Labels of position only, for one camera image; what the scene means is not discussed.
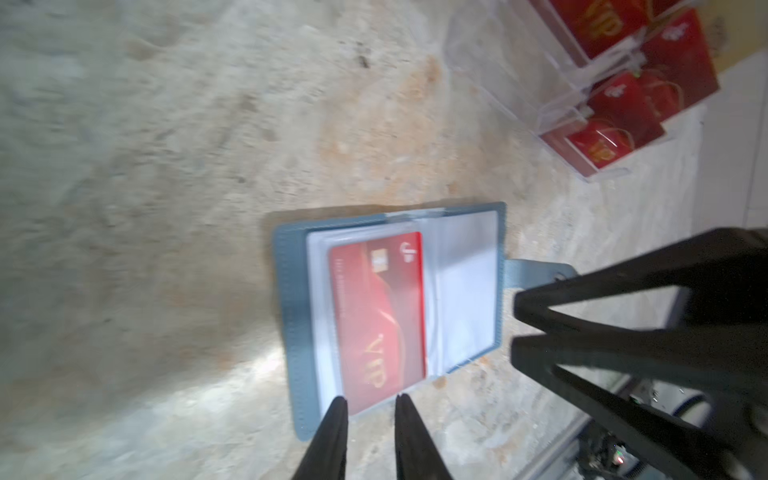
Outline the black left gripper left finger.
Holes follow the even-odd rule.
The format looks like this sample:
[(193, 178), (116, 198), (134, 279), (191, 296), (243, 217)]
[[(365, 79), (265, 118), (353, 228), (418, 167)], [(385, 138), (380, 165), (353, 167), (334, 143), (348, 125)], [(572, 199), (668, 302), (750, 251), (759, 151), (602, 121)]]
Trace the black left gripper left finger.
[(321, 420), (292, 479), (344, 479), (348, 427), (348, 402), (343, 396), (337, 396)]

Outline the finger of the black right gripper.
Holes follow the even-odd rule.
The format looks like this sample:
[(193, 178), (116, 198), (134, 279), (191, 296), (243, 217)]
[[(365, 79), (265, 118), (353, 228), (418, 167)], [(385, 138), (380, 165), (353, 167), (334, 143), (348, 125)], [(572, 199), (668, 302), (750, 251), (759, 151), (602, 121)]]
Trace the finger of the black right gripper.
[[(524, 336), (512, 341), (510, 360), (672, 479), (767, 476), (764, 329)], [(654, 381), (703, 394), (708, 418), (691, 424), (632, 399)]]
[(685, 326), (767, 321), (767, 230), (716, 228), (583, 276), (524, 290), (513, 314), (545, 333), (615, 328), (555, 311), (555, 306), (678, 287)]

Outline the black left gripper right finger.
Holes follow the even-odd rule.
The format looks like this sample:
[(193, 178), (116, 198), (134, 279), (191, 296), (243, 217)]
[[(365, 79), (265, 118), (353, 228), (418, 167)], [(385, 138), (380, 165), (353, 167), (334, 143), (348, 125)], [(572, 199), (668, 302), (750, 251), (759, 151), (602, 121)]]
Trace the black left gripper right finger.
[(398, 480), (452, 479), (408, 394), (396, 398), (394, 438)]

